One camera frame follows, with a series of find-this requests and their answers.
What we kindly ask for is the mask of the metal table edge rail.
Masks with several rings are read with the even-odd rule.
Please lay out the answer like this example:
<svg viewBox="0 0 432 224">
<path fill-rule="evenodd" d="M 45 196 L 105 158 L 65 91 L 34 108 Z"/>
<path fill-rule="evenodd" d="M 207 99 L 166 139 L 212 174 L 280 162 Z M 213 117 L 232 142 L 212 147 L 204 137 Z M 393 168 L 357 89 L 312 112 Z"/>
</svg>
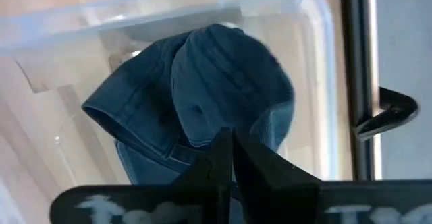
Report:
<svg viewBox="0 0 432 224">
<path fill-rule="evenodd" d="M 344 38 L 352 174 L 355 180 L 376 180 L 380 141 L 362 140 L 356 127 L 379 112 L 376 0 L 340 0 Z"/>
</svg>

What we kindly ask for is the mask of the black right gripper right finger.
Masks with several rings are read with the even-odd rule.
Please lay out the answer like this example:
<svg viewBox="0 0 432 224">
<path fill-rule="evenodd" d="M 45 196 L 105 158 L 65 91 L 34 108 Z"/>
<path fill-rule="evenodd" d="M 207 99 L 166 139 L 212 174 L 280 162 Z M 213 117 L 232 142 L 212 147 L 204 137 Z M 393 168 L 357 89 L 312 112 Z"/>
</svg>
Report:
<svg viewBox="0 0 432 224">
<path fill-rule="evenodd" d="M 320 179 L 239 131 L 233 164 L 246 224 L 314 224 Z"/>
</svg>

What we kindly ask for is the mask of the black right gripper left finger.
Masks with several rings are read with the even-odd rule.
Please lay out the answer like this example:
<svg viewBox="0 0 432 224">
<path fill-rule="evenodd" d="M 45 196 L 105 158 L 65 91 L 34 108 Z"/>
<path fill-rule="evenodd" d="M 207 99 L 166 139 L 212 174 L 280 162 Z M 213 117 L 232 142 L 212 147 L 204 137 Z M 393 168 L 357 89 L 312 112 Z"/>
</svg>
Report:
<svg viewBox="0 0 432 224">
<path fill-rule="evenodd" d="M 232 129 L 221 128 L 208 150 L 173 182 L 191 204 L 185 224 L 229 224 L 232 159 Z"/>
</svg>

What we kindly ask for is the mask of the clear plastic bin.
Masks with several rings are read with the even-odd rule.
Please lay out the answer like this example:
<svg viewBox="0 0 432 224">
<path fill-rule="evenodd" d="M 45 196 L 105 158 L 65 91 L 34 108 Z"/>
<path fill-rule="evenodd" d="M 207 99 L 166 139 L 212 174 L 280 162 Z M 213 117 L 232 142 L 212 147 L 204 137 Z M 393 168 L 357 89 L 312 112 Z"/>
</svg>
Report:
<svg viewBox="0 0 432 224">
<path fill-rule="evenodd" d="M 0 224 L 49 224 L 62 191 L 127 183 L 113 138 L 81 104 L 151 42 L 212 23 L 262 41 L 289 76 L 295 110 L 280 155 L 341 179 L 326 0 L 0 0 Z"/>
</svg>

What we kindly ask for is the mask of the black curved bracket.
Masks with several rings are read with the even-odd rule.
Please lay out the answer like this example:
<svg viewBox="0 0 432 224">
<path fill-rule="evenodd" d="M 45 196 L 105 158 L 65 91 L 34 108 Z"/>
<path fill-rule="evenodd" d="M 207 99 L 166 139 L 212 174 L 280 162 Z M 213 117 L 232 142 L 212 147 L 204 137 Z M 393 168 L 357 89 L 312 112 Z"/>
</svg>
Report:
<svg viewBox="0 0 432 224">
<path fill-rule="evenodd" d="M 379 114 L 355 127 L 354 133 L 360 142 L 405 125 L 419 113 L 419 105 L 412 97 L 384 87 L 379 88 L 379 107 Z"/>
</svg>

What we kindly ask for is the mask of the dark blue denim hat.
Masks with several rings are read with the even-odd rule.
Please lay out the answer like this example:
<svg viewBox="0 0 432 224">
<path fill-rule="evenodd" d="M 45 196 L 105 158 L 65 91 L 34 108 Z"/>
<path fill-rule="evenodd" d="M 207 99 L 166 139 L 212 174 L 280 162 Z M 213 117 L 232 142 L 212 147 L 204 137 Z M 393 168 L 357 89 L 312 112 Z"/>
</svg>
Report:
<svg viewBox="0 0 432 224">
<path fill-rule="evenodd" d="M 223 127 L 277 150 L 294 114 L 294 89 L 265 45 L 212 24 L 151 43 L 82 104 L 114 137 L 133 184 L 168 184 Z"/>
</svg>

